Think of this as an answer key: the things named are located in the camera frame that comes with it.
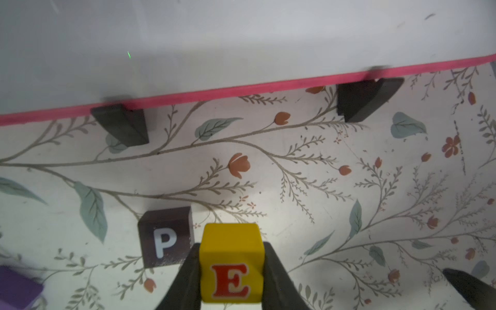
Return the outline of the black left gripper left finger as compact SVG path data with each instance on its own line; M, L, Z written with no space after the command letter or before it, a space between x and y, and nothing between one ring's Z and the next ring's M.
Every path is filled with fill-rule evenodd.
M200 243L196 243L156 310L200 310L200 278Z

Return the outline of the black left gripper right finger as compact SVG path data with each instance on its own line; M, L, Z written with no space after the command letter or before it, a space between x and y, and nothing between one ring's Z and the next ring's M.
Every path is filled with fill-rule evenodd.
M277 256L273 246L264 242L265 261L263 269L263 310L308 310Z

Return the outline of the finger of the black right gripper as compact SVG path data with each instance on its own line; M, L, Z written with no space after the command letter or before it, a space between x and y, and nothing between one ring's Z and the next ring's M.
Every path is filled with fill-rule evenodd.
M495 310L495 288L464 271L446 268L443 275L473 309Z

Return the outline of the yellow E block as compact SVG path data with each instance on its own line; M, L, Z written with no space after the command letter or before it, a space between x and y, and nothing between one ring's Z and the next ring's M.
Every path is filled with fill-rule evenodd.
M255 223L209 223L200 244L205 303L262 302L265 249Z

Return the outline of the dark brown P block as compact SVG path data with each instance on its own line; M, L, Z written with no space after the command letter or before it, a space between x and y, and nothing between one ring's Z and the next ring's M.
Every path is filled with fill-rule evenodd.
M144 268L181 264L195 243L191 207L147 211L138 233Z

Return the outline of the purple Y block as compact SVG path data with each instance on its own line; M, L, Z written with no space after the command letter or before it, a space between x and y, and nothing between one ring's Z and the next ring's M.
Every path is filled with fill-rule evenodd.
M42 292L43 285L1 266L1 310L30 309Z

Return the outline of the black whiteboard foot left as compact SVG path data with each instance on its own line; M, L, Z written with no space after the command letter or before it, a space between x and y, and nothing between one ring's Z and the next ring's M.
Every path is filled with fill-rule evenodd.
M126 147L149 143L143 109L129 110L123 104L92 108L91 115L114 138Z

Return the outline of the black whiteboard foot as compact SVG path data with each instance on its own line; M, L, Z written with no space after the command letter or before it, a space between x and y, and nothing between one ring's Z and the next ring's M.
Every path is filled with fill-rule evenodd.
M126 147L149 143L143 109L129 110L123 104L92 108L91 115L114 138Z
M404 84L403 77L337 85L337 114L346 123L359 123L389 101Z

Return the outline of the black whiteboard foot right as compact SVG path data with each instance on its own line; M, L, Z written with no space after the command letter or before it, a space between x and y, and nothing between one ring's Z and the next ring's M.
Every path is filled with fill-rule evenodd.
M389 101L404 84L403 77L337 85L337 114L346 123L359 123Z

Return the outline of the pink framed whiteboard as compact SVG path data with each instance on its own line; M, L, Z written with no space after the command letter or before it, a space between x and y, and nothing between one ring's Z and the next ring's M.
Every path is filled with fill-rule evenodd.
M494 59L494 1L2 1L1 125Z

